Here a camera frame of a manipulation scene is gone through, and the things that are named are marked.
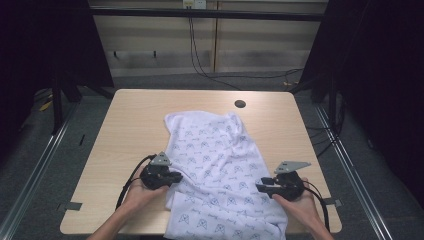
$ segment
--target electrical cable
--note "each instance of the electrical cable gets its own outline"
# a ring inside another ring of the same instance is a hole
[[[328,130],[330,128],[327,127],[309,127],[309,126],[305,126],[306,129],[310,129],[310,130]]]
[[[322,198],[321,193],[319,192],[318,188],[317,188],[314,184],[312,184],[312,183],[310,183],[310,182],[308,182],[308,181],[305,181],[305,180],[302,180],[302,182],[304,182],[304,183],[307,183],[307,184],[311,185],[311,186],[315,189],[315,191],[317,191],[317,193],[318,193],[318,195],[320,196],[320,198]]]
[[[325,203],[324,199],[322,199],[322,197],[320,197],[320,195],[318,195],[316,192],[314,192],[312,189],[305,187],[304,188],[306,191],[312,193],[319,201],[319,203],[321,204],[322,207],[322,212],[324,214],[324,224],[325,227],[327,228],[327,230],[330,232],[330,222],[328,219],[328,210],[327,210],[327,204]]]
[[[344,100],[344,98],[343,98],[343,96],[342,96],[342,101],[341,101],[341,105],[340,105],[340,108],[339,108],[339,112],[337,113],[337,118],[338,118],[338,121],[337,121],[337,123],[336,123],[336,126],[335,126],[335,129],[334,129],[334,131],[335,131],[335,133],[334,133],[334,139],[323,149],[323,150],[321,150],[321,152],[319,152],[317,155],[316,155],[316,157],[318,158],[318,157],[320,157],[322,154],[324,154],[330,147],[331,147],[331,145],[335,142],[335,141],[337,141],[337,139],[339,139],[339,136],[340,136],[340,134],[341,134],[341,132],[342,132],[342,128],[343,128],[343,123],[344,123],[344,119],[345,119],[345,109],[346,109],[346,102],[345,102],[345,100]],[[321,141],[321,142],[318,142],[318,143],[314,143],[314,144],[312,144],[312,145],[318,145],[318,144],[321,144],[321,143],[324,143],[325,141]]]
[[[191,53],[191,62],[193,65],[194,70],[196,71],[197,74],[199,74],[202,77],[206,77],[212,81],[215,82],[219,82],[221,84],[225,84],[229,87],[235,88],[237,90],[241,90],[240,88],[231,85],[229,83],[223,82],[223,81],[219,81],[217,80],[218,78],[254,78],[254,79],[272,79],[272,78],[281,78],[284,77],[286,79],[286,89],[285,91],[288,90],[288,79],[287,76],[294,74],[298,71],[303,70],[303,68],[297,68],[297,69],[290,69],[288,71],[286,71],[284,74],[279,74],[279,75],[274,75],[274,76],[248,76],[248,75],[220,75],[220,76],[210,76],[208,75],[202,68],[202,65],[200,64],[200,59],[197,53],[197,45],[196,45],[196,40],[195,40],[195,36],[194,36],[194,25],[193,25],[193,19],[189,18],[189,25],[190,25],[190,53]],[[194,56],[193,56],[193,48],[194,48],[194,54],[196,56],[197,59],[197,64],[200,68],[200,71],[197,69],[196,64],[194,62]]]
[[[191,55],[191,63],[193,64],[193,68],[197,72],[197,74],[199,74],[200,76],[206,77],[206,78],[208,78],[208,79],[210,79],[210,80],[212,80],[214,82],[218,82],[218,83],[227,85],[227,86],[229,86],[231,88],[234,88],[234,89],[237,89],[237,90],[241,91],[240,88],[238,88],[238,87],[236,87],[236,86],[234,86],[232,84],[229,84],[229,83],[226,83],[226,82],[223,82],[223,81],[216,80],[213,77],[210,77],[210,76],[208,76],[206,74],[206,72],[202,68],[202,65],[200,64],[199,55],[197,54],[197,46],[196,46],[196,41],[195,41],[195,37],[194,37],[194,27],[193,27],[193,19],[192,18],[189,18],[189,24],[190,24],[190,53],[191,53],[190,55]],[[194,51],[195,51],[196,58],[197,58],[197,63],[199,65],[199,68],[202,71],[202,73],[199,72],[199,70],[196,68],[196,65],[194,64],[193,46],[194,46]]]
[[[319,141],[319,142],[313,143],[313,144],[312,144],[312,146],[320,145],[320,144],[322,144],[322,143],[327,142],[328,140],[329,140],[329,139],[328,139],[328,138],[326,138],[326,139],[321,140],[321,141]]]
[[[137,170],[140,168],[140,166],[141,166],[141,165],[142,165],[142,164],[143,164],[143,163],[144,163],[147,159],[152,160],[152,159],[154,159],[155,157],[156,157],[156,154],[149,155],[149,156],[147,156],[147,157],[143,158],[143,160],[141,160],[141,161],[140,161],[140,163],[139,163],[139,164],[137,164],[137,166],[135,167],[134,171],[131,173],[130,178],[128,178],[127,182],[126,182],[126,183],[125,183],[125,185],[122,187],[122,191],[121,191],[121,194],[119,195],[118,202],[116,203],[116,208],[115,208],[115,210],[116,210],[116,209],[118,209],[118,208],[121,206],[122,201],[124,200],[124,196],[125,196],[125,194],[127,193],[128,188],[130,187],[131,183],[132,183],[134,180],[136,180],[136,179],[140,179],[140,177],[133,179],[134,174],[137,172]]]
[[[315,133],[314,135],[309,136],[309,139],[312,139],[312,138],[314,138],[314,137],[317,137],[317,136],[319,136],[319,135],[321,135],[321,134],[323,134],[323,133],[325,133],[325,132],[324,132],[324,130],[321,130],[321,131],[319,131],[318,133]]]

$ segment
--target black clamp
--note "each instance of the black clamp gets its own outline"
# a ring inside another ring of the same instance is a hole
[[[133,179],[134,174],[147,159],[150,160],[149,164],[144,167],[139,177]],[[164,152],[160,152],[158,155],[149,155],[141,160],[141,162],[131,173],[130,178],[122,187],[122,191],[119,195],[115,209],[121,206],[125,193],[127,192],[131,183],[136,179],[141,179],[143,185],[150,190],[155,190],[165,185],[171,186],[173,183],[179,183],[183,179],[183,176],[179,172],[170,172],[169,166],[171,165],[171,161]]]
[[[294,201],[299,198],[305,190],[303,181],[296,170],[310,165],[311,164],[307,162],[282,162],[274,171],[277,176],[274,178],[261,178],[262,183],[265,185],[256,184],[256,188],[259,192],[268,194],[269,198],[272,198],[273,194],[278,194],[288,201]]]

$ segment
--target black cable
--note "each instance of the black cable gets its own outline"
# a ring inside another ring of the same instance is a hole
[[[195,36],[194,36],[194,25],[193,25],[193,19],[189,18],[189,25],[190,25],[190,53],[191,53],[191,63],[193,65],[194,70],[196,71],[197,74],[199,74],[202,77],[206,77],[212,81],[215,82],[219,82],[222,84],[225,84],[229,87],[235,88],[237,90],[241,90],[240,88],[231,85],[229,83],[223,82],[223,81],[219,81],[217,80],[217,78],[256,78],[256,79],[271,79],[271,78],[280,78],[280,77],[284,77],[286,79],[286,90],[288,90],[288,79],[287,76],[290,74],[294,74],[298,71],[303,70],[303,68],[297,68],[297,69],[290,69],[288,71],[286,71],[284,74],[279,74],[279,75],[274,75],[274,76],[247,76],[247,75],[220,75],[220,76],[210,76],[208,75],[202,68],[202,65],[200,64],[200,59],[197,53],[197,45],[196,45],[196,40],[195,40]],[[194,53],[196,55],[196,59],[197,59],[197,63],[199,65],[200,71],[197,69],[196,64],[194,63],[194,57],[193,57],[193,47],[194,47]]]
[[[308,182],[308,181],[305,181],[305,180],[302,180],[302,182],[304,182],[304,183],[307,183],[307,184],[309,184],[309,185],[311,185],[316,191],[317,191],[317,193],[318,193],[318,195],[320,196],[320,198],[322,198],[322,195],[321,195],[321,193],[319,192],[319,190],[318,190],[318,188],[314,185],[314,184],[312,184],[312,183],[310,183],[310,182]]]
[[[310,139],[312,139],[312,138],[314,138],[314,137],[317,137],[317,136],[319,136],[319,135],[323,134],[323,133],[324,133],[324,131],[325,131],[325,130],[321,130],[321,131],[319,131],[318,133],[315,133],[314,135],[309,136],[309,138],[310,138]]]
[[[190,55],[191,55],[191,63],[193,64],[193,68],[194,68],[194,70],[197,72],[197,74],[199,74],[199,75],[200,75],[200,76],[202,76],[202,77],[206,77],[206,78],[208,78],[208,79],[210,79],[210,80],[212,80],[212,81],[214,81],[214,82],[218,82],[218,83],[221,83],[221,84],[225,84],[225,85],[227,85],[227,86],[229,86],[229,87],[232,87],[232,88],[234,88],[234,89],[237,89],[237,90],[241,91],[241,89],[240,89],[240,88],[238,88],[238,87],[236,87],[236,86],[234,86],[234,85],[231,85],[231,84],[226,83],[226,82],[223,82],[223,81],[216,80],[215,78],[210,77],[210,76],[208,76],[208,75],[206,74],[206,72],[205,72],[205,71],[203,70],[203,68],[202,68],[202,65],[200,64],[199,55],[197,54],[197,46],[196,46],[196,41],[195,41],[195,37],[194,37],[193,19],[192,19],[192,18],[189,18],[189,19],[188,19],[188,21],[189,21],[189,25],[190,25],[190,53],[191,53]],[[197,63],[198,63],[198,65],[199,65],[200,70],[202,71],[201,73],[199,72],[199,70],[196,68],[196,65],[194,64],[194,58],[193,58],[193,46],[194,46],[194,51],[195,51],[196,58],[197,58]]]
[[[316,146],[316,145],[319,145],[319,144],[322,144],[322,143],[325,143],[325,142],[327,142],[329,139],[328,138],[326,138],[326,139],[324,139],[324,140],[321,140],[321,141],[319,141],[319,142],[316,142],[316,143],[313,143],[312,144],[312,146]]]
[[[320,153],[317,154],[317,158],[319,158],[325,151],[327,151],[327,149],[329,149],[331,147],[331,145],[333,145],[334,141],[331,141],[330,144],[327,145],[327,147],[324,148],[324,150],[322,150]]]
[[[137,164],[137,167],[135,167],[134,171],[131,173],[130,178],[128,178],[127,182],[126,182],[126,183],[125,183],[125,185],[122,187],[122,191],[121,191],[121,194],[119,194],[119,198],[118,198],[118,202],[116,203],[116,208],[115,208],[115,210],[116,210],[116,209],[118,209],[118,208],[121,206],[122,201],[124,200],[125,193],[127,193],[127,190],[128,190],[128,188],[130,187],[131,183],[132,183],[134,180],[136,180],[136,179],[140,179],[139,177],[138,177],[138,178],[133,179],[134,174],[137,172],[137,170],[140,168],[140,166],[141,166],[141,165],[142,165],[142,164],[143,164],[143,163],[144,163],[147,159],[152,160],[152,159],[154,159],[155,157],[156,157],[156,154],[149,155],[149,156],[145,157],[143,160],[141,160],[139,164]]]
[[[321,75],[317,75],[307,81],[299,82],[299,84],[297,84],[296,87],[290,89],[289,92],[295,95],[299,93],[300,91],[302,91],[303,89],[308,89],[312,87],[315,84],[315,82],[319,81],[320,79],[321,79]]]
[[[324,224],[327,230],[330,232],[330,222],[328,219],[328,210],[327,210],[327,204],[325,203],[324,199],[322,199],[316,192],[314,192],[312,189],[309,189],[307,187],[304,188],[306,191],[312,193],[319,201],[322,207],[322,212],[324,214]]]
[[[310,130],[328,130],[330,128],[326,128],[326,127],[308,127],[305,126],[306,129],[310,129]]]
[[[345,110],[346,110],[346,102],[342,96],[342,101],[341,101],[341,105],[340,105],[340,109],[339,112],[337,114],[338,117],[338,123],[336,124],[336,135],[339,136],[342,132],[342,128],[343,128],[343,123],[344,123],[344,119],[345,119]]]

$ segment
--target white towel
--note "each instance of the white towel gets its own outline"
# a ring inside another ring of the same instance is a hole
[[[235,113],[189,111],[165,117],[166,154],[183,180],[166,196],[169,239],[285,239],[287,216],[255,184],[269,177]]]

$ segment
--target dark background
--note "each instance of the dark background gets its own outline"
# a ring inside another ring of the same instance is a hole
[[[424,206],[424,4],[421,1],[329,1],[302,81],[331,79],[390,169]]]
[[[53,77],[64,91],[76,84],[113,86],[93,17],[42,11],[55,6],[87,8],[88,2],[0,2],[1,156],[28,117],[34,94],[51,87]]]

